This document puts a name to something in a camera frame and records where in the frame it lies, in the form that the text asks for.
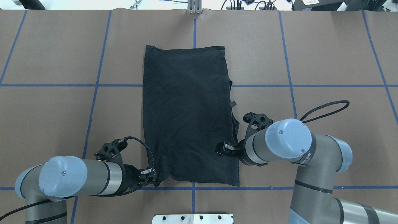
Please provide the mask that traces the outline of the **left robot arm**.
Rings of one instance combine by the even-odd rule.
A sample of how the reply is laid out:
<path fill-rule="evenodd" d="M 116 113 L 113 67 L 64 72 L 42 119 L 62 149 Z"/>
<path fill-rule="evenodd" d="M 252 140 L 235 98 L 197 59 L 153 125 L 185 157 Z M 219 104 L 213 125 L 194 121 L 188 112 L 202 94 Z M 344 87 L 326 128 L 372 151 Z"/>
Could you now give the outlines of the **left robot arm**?
<path fill-rule="evenodd" d="M 66 224 L 67 199 L 123 196 L 150 184 L 154 175 L 154 167 L 55 156 L 23 171 L 15 192 L 26 202 L 26 224 Z"/>

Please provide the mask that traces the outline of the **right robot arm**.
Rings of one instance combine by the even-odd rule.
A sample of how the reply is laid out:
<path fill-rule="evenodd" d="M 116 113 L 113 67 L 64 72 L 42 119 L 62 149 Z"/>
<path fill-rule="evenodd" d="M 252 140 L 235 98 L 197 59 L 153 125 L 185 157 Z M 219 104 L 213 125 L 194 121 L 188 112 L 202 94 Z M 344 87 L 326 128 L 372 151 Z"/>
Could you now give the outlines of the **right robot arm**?
<path fill-rule="evenodd" d="M 350 146 L 329 135 L 316 134 L 298 119 L 277 122 L 255 114 L 237 145 L 222 141 L 219 155 L 236 156 L 245 165 L 274 161 L 297 165 L 289 224 L 396 224 L 397 214 L 333 196 L 337 173 L 352 163 Z"/>

